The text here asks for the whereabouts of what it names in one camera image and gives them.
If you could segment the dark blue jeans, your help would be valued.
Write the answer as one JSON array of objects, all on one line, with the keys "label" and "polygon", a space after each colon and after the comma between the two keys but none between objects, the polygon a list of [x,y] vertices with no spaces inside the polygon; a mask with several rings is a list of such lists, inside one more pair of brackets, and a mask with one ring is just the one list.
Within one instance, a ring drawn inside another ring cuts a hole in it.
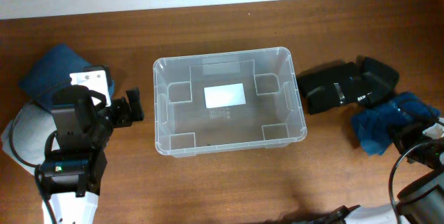
[{"label": "dark blue jeans", "polygon": [[50,112],[53,94],[70,84],[69,75],[82,72],[85,67],[91,66],[92,64],[66,44],[59,44],[31,67],[20,80],[19,87]]}]

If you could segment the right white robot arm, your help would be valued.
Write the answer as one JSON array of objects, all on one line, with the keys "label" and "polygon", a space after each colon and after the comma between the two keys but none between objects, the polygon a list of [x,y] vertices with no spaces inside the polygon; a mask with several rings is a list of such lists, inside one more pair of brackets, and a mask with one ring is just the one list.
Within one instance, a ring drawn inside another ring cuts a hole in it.
[{"label": "right white robot arm", "polygon": [[[344,219],[346,224],[442,223],[443,222],[443,120],[415,122],[390,130],[400,153],[389,175],[390,203],[380,207],[357,207]],[[393,193],[395,172],[403,160],[420,163],[432,171]]]}]

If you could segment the teal blue garment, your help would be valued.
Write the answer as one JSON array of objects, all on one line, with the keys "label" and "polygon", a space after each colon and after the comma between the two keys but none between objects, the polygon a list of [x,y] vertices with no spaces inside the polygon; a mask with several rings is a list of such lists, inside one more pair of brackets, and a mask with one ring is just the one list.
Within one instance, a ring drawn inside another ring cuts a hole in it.
[{"label": "teal blue garment", "polygon": [[390,130],[412,123],[430,123],[441,112],[423,103],[415,94],[404,92],[386,103],[364,110],[351,118],[352,128],[368,155],[383,155],[393,143]]}]

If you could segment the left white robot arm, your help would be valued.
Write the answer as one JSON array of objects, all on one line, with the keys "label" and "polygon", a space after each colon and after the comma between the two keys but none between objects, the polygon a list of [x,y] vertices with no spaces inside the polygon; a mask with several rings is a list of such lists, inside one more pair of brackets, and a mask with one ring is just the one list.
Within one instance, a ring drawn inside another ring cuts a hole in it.
[{"label": "left white robot arm", "polygon": [[138,88],[106,104],[100,92],[70,85],[52,96],[56,129],[44,146],[35,181],[49,215],[57,223],[91,223],[107,160],[105,147],[116,128],[144,120]]}]

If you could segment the black garment with straps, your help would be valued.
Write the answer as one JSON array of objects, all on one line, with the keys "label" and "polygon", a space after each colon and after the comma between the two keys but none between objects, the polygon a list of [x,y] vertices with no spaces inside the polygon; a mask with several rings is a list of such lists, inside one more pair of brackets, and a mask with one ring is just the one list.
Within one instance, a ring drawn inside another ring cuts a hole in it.
[{"label": "black garment with straps", "polygon": [[357,103],[360,98],[366,98],[371,91],[370,85],[361,77],[354,62],[321,69],[299,76],[297,80],[310,114]]}]

